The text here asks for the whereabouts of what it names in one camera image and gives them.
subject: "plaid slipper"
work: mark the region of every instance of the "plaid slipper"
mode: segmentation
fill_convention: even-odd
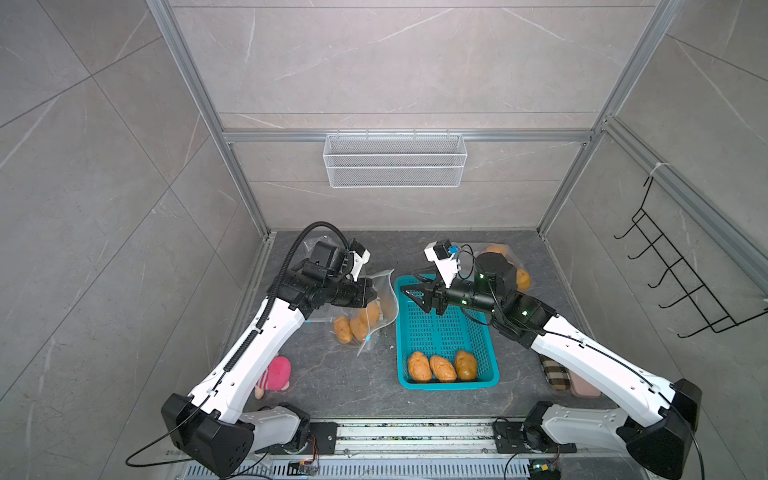
[[[571,388],[571,378],[568,376],[568,369],[555,362],[548,356],[539,355],[541,367],[547,377],[547,381],[552,388],[558,391],[565,391]]]

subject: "gray floor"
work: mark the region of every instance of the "gray floor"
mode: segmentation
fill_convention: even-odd
[[[535,284],[529,293],[553,306],[574,321],[544,244],[533,231],[359,231],[345,232],[371,252],[368,272],[394,268],[393,279],[427,266],[424,246],[449,238],[455,242],[497,242],[511,246],[527,267]],[[295,232],[280,232],[264,274],[266,286],[276,275]],[[556,392],[547,383],[538,355],[501,336],[492,329],[501,381],[490,389],[463,392],[406,390],[397,379],[395,323],[380,330],[378,344],[370,353],[338,345],[326,335],[325,323],[308,323],[286,342],[281,355],[293,367],[291,386],[285,392],[268,392],[251,407],[290,402],[315,418],[332,417],[438,417],[438,416],[525,416],[538,400],[565,406],[611,408],[609,399],[577,399]]]

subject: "pink slipper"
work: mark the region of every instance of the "pink slipper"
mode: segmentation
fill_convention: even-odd
[[[266,390],[273,392],[285,390],[290,386],[288,378],[290,378],[290,361],[284,356],[276,356],[256,384],[253,394],[257,400],[261,400]]]

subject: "metal grate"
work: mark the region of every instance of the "metal grate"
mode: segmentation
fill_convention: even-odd
[[[270,466],[258,465],[249,473],[265,475],[273,480],[357,480],[376,478],[380,480],[405,478],[434,478],[440,480],[496,480],[504,478],[504,467],[508,458],[385,458],[350,459],[322,458],[320,470],[313,477],[299,474],[288,466],[290,460],[276,459]],[[253,462],[244,462],[238,472],[249,468]],[[515,458],[507,467],[507,478],[528,478],[528,460]],[[213,472],[195,463],[187,469],[183,480],[211,480]]]
[[[457,187],[460,134],[332,134],[323,149],[331,187]]]

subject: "white wire mesh basket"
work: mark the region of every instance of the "white wire mesh basket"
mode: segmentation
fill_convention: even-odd
[[[458,187],[467,149],[460,134],[331,134],[323,149],[333,188]]]

